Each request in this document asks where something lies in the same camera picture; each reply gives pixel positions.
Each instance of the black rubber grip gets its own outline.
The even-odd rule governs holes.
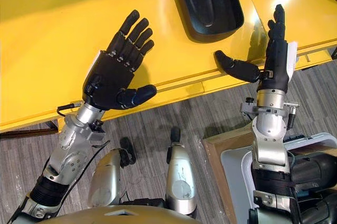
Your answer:
[[[292,197],[293,182],[291,176],[283,172],[252,169],[255,188],[272,194]]]
[[[287,129],[287,130],[293,128],[293,126],[294,126],[294,121],[295,121],[295,117],[296,117],[296,114],[289,113],[289,116],[288,116],[288,124],[287,124],[287,126],[286,126],[286,129]]]
[[[68,187],[69,185],[56,183],[44,176],[40,176],[29,196],[38,204],[56,207],[66,194]]]

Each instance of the robotic thumb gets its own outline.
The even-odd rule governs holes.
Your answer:
[[[157,89],[154,85],[146,85],[137,90],[127,89],[122,91],[117,96],[118,103],[123,109],[133,108],[145,103],[157,94]]]
[[[135,105],[140,105],[147,100],[153,98],[157,94],[157,88],[154,85],[146,85],[139,88],[136,95],[133,97],[133,103]]]

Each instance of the silver metal joint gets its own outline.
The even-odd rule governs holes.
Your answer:
[[[283,109],[285,92],[275,89],[259,90],[257,92],[257,105]]]
[[[77,112],[76,118],[82,123],[92,123],[95,120],[100,120],[105,111],[95,108],[87,103],[82,104]]]
[[[261,199],[261,203],[266,207],[276,208],[290,212],[290,198],[287,196],[272,194],[264,191],[253,191],[256,201]]]
[[[290,107],[290,114],[296,114],[296,107],[300,106],[297,102],[285,102],[284,105]]]

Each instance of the metal forearm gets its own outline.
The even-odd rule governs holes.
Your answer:
[[[27,219],[35,223],[57,215],[69,185],[87,162],[91,141],[100,141],[104,137],[100,121],[103,114],[104,111],[83,104],[76,115],[65,117],[58,146],[35,187],[12,216],[13,223]]]
[[[283,137],[285,93],[280,90],[259,90],[257,117],[252,122],[255,136],[253,143],[253,168],[289,173],[289,163]]]
[[[77,115],[67,115],[57,148],[51,154],[43,175],[60,184],[71,184],[86,163],[90,141],[104,137],[99,119],[105,111],[83,104]]]

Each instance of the silver metal casing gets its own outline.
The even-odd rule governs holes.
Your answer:
[[[104,207],[119,203],[120,162],[118,149],[111,150],[100,160],[91,180],[88,207]]]
[[[189,215],[196,209],[197,190],[189,155],[185,148],[172,146],[166,182],[166,203],[169,209]]]

